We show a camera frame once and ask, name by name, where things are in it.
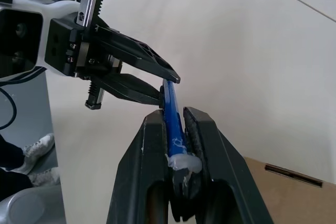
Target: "shoe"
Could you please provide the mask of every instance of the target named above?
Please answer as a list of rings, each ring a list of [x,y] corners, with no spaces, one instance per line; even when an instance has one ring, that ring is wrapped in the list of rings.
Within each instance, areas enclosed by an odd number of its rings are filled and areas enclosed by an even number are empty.
[[[55,138],[53,134],[42,137],[35,144],[26,146],[23,149],[25,155],[24,163],[21,167],[11,170],[11,172],[28,174],[35,166],[38,159],[46,155],[54,146]]]
[[[59,168],[54,167],[43,173],[28,175],[34,187],[38,186],[55,186],[60,184]]]

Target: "brown cardboard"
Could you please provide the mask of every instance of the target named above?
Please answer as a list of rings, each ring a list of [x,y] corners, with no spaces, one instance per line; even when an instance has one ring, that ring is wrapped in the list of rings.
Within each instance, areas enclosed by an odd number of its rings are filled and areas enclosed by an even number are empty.
[[[245,160],[275,224],[336,224],[336,185],[311,185],[265,170],[265,163]]]

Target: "mounting hole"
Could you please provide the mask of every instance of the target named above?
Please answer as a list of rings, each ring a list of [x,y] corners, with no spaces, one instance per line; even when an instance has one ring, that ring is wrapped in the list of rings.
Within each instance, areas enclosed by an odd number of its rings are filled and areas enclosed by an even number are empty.
[[[27,34],[27,26],[26,26],[26,24],[24,24],[24,23],[17,24],[15,32],[16,32],[16,35],[20,39],[22,39],[23,37],[25,37],[26,34]]]
[[[79,18],[80,21],[83,21],[84,20],[84,13],[82,13],[82,12],[79,13],[78,18]]]
[[[59,40],[58,40],[58,36],[57,36],[57,34],[54,34],[54,42],[55,42],[55,43],[58,43],[58,41],[59,41]]]

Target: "white wall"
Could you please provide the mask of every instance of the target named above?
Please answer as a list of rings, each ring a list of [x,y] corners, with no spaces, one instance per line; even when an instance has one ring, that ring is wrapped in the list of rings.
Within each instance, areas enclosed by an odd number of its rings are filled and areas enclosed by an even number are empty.
[[[335,23],[295,0],[104,0],[102,17],[180,74],[180,107],[210,114],[241,154],[336,182]],[[159,88],[161,80],[125,68]],[[155,108],[48,76],[67,222],[106,222],[118,161]]]

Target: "blue object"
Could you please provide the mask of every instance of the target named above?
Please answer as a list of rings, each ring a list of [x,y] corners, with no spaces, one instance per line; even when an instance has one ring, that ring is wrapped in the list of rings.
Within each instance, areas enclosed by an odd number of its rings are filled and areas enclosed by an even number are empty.
[[[175,154],[187,154],[173,82],[163,80],[163,88],[164,120],[166,122],[167,129],[168,156],[171,157]]]

